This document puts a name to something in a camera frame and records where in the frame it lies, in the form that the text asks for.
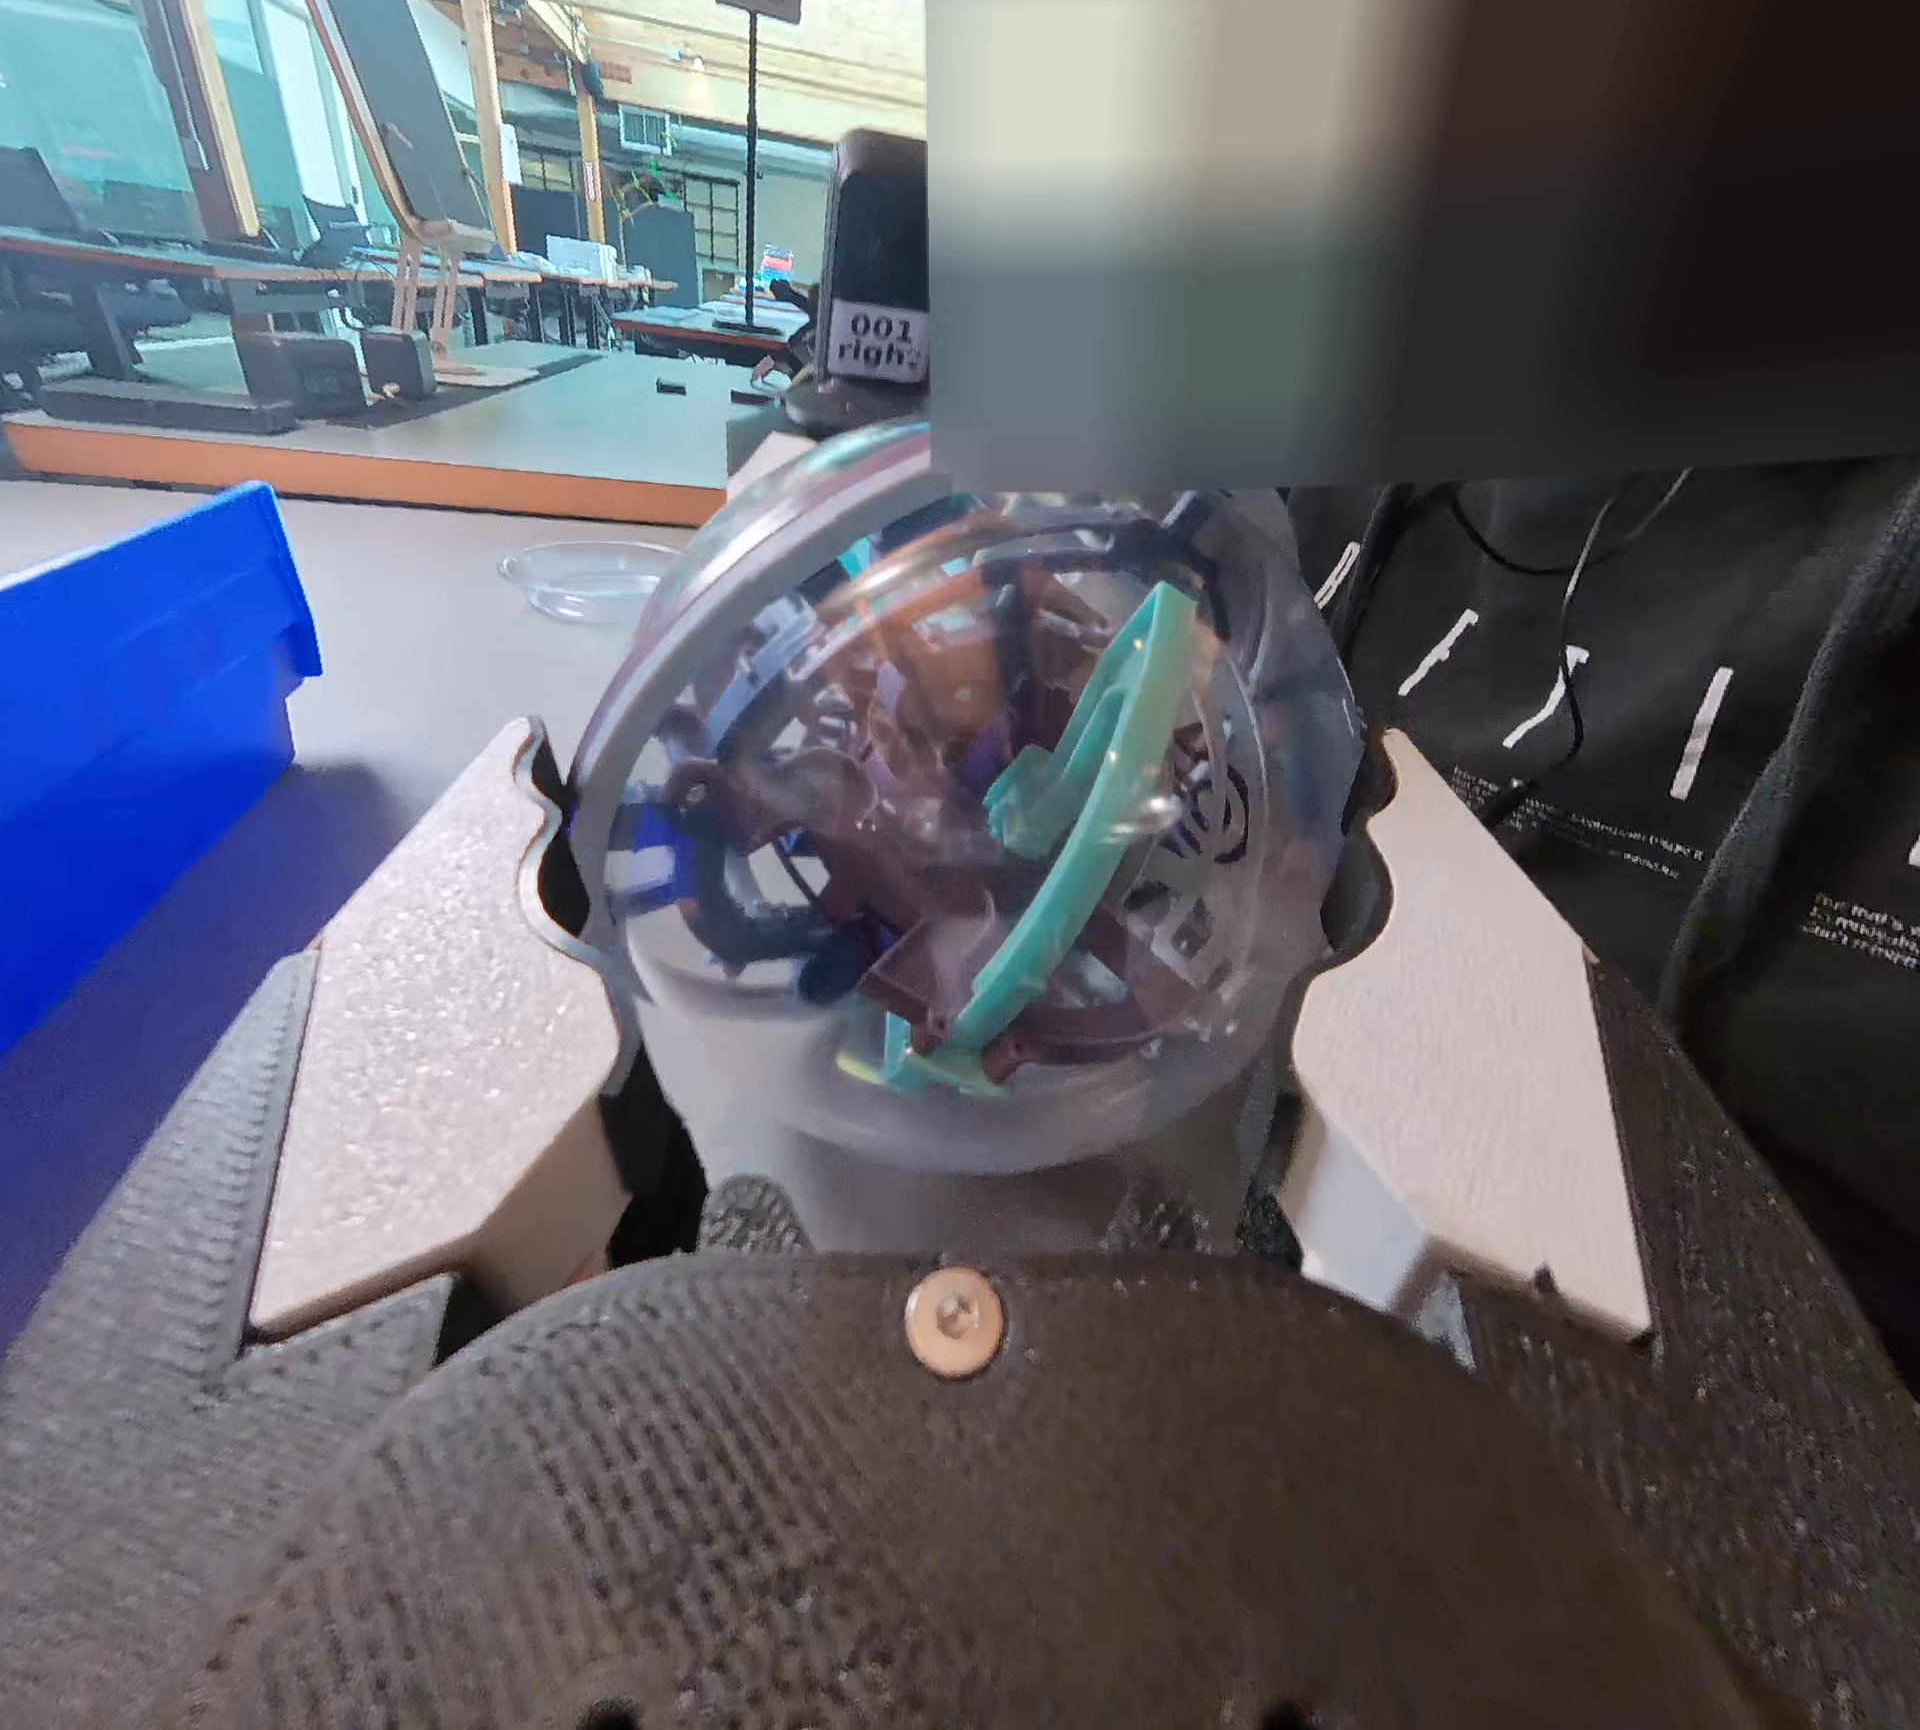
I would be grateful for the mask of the blue plastic bin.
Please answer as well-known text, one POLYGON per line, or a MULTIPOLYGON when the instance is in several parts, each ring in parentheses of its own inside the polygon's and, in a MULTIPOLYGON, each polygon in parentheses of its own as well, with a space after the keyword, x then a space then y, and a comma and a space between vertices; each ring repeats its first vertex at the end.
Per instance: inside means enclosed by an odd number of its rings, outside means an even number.
POLYGON ((5 580, 5 1050, 293 766, 323 674, 260 480, 5 580))

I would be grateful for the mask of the clear plastic dish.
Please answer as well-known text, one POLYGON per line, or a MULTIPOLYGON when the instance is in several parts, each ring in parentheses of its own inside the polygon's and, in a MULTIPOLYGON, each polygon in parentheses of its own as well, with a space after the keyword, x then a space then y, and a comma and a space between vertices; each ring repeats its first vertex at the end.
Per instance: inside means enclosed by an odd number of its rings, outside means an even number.
POLYGON ((662 542, 539 542, 506 554, 497 574, 537 613, 630 632, 680 558, 662 542))

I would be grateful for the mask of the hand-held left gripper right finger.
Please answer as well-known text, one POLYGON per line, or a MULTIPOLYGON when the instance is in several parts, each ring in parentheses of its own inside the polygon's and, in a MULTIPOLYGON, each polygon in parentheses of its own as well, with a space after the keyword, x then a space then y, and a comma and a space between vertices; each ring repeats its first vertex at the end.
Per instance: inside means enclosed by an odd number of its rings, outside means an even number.
POLYGON ((1361 844, 1380 927, 1305 990, 1302 1125, 1279 1209, 1302 1273, 1413 1320, 1441 1275, 1527 1290, 1630 1342, 1652 1305, 1590 954, 1403 734, 1361 844))

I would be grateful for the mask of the grey desk with wooden edge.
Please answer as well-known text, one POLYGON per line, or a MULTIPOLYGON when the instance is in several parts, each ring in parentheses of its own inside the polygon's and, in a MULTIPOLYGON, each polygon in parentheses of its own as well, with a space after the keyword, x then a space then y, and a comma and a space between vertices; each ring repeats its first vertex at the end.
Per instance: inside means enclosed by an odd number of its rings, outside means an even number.
POLYGON ((6 429, 14 466, 40 477, 198 492, 258 480, 314 502, 698 528, 727 500, 731 433, 776 413, 744 369, 603 351, 383 428, 198 435, 25 411, 6 429))

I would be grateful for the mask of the clear maze ball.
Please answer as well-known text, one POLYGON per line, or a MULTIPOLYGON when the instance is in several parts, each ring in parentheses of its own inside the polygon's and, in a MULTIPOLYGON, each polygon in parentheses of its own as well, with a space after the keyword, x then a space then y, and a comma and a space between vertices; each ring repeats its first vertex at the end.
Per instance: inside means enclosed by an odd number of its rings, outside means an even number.
POLYGON ((1364 735, 1275 489, 968 492, 925 419, 773 435, 572 772, 588 944, 780 1118, 1019 1174, 1285 1028, 1364 735))

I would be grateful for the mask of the person's black printed jacket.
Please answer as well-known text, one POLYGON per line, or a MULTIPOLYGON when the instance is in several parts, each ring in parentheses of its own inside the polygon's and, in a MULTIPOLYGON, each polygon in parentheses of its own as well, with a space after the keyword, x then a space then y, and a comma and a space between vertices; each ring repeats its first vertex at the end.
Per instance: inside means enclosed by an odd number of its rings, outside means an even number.
POLYGON ((1364 716, 1669 1022, 1917 1388, 1917 455, 1286 504, 1364 716))

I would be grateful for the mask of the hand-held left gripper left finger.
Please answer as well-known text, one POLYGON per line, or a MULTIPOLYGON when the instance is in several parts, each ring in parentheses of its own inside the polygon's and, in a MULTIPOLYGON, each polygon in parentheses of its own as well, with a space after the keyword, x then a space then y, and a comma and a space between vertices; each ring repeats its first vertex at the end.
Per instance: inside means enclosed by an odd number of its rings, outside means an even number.
POLYGON ((316 938, 254 1334, 437 1278, 506 1315, 694 1246, 701 1156, 587 916, 547 727, 513 720, 316 938))

